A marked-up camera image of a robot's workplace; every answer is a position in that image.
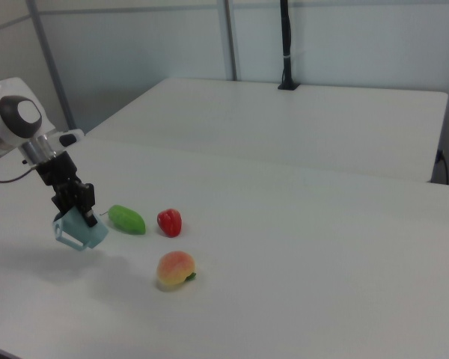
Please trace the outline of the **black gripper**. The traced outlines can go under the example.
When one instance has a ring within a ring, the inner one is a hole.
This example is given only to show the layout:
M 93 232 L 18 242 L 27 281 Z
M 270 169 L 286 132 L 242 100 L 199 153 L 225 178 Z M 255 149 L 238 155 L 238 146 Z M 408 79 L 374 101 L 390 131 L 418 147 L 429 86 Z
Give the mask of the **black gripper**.
M 77 176 L 77 167 L 68 152 L 37 165 L 36 172 L 47 186 L 55 192 L 52 202 L 62 215 L 76 208 L 88 227 L 97 225 L 93 206 L 95 205 L 94 186 L 82 182 Z

